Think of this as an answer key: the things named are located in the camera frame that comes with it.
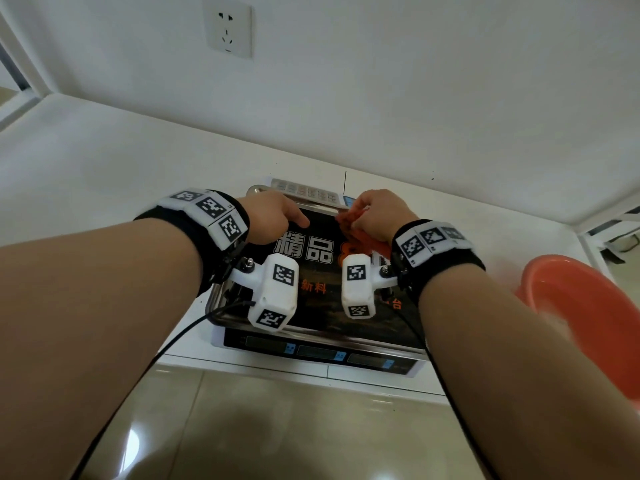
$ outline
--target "red cloth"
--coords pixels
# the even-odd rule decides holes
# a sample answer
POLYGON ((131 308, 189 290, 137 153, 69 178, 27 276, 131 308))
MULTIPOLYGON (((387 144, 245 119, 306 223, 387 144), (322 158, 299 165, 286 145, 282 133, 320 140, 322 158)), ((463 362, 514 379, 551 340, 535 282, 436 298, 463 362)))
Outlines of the red cloth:
POLYGON ((341 212, 335 217, 335 220, 340 224, 340 230, 346 236, 350 242, 357 242, 364 248, 364 254, 371 254, 372 251, 376 251, 387 259, 391 259, 391 246, 386 242, 381 242, 373 239, 372 236, 364 232, 362 229, 352 229, 351 224, 358 220, 367 209, 363 210, 349 210, 348 212, 341 212))

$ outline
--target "wall outlet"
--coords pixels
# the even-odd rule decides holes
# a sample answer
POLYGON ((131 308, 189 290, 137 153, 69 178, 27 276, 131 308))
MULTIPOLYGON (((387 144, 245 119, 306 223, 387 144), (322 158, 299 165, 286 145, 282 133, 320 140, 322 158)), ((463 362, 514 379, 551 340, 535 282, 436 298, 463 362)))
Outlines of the wall outlet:
POLYGON ((251 59, 251 6, 236 0, 202 0, 207 44, 226 54, 251 59))

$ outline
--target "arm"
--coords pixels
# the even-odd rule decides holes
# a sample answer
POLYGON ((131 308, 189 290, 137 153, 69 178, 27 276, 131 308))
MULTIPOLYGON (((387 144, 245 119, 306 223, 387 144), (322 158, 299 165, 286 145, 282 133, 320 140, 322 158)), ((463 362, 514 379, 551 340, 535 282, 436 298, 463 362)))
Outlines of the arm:
MULTIPOLYGON (((249 242, 308 219, 276 192, 239 199, 249 242)), ((178 228, 142 219, 0 248, 3 477, 67 478, 196 298, 178 228)))
MULTIPOLYGON (((366 205, 354 225, 381 241, 417 219, 388 191, 354 207, 366 205)), ((628 400, 482 269, 437 274, 419 309, 453 400, 501 478, 637 478, 640 422, 628 400)))

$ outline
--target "wristband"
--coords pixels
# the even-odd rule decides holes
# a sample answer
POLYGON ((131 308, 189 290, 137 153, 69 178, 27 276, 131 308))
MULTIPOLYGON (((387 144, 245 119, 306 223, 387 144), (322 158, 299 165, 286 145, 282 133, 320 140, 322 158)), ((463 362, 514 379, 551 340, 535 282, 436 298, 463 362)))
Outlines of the wristband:
POLYGON ((233 197, 217 191, 187 189, 158 201, 134 220, 155 218, 169 222, 191 240, 202 260, 198 295, 213 282, 227 279, 244 247, 249 215, 233 197))
POLYGON ((486 270, 471 242, 449 223, 420 219, 400 227, 393 238, 391 266, 398 286, 416 305, 434 276, 459 264, 486 270))

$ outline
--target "person's left arm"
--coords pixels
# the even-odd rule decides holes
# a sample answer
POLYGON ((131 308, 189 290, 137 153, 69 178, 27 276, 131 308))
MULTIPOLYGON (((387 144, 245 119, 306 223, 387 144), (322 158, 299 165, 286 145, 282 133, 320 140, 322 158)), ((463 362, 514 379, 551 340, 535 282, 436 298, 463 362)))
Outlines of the person's left arm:
MULTIPOLYGON (((239 199, 247 241, 308 219, 269 191, 239 199)), ((4 478, 66 478, 192 304, 202 263, 178 227, 141 219, 0 248, 4 478)))

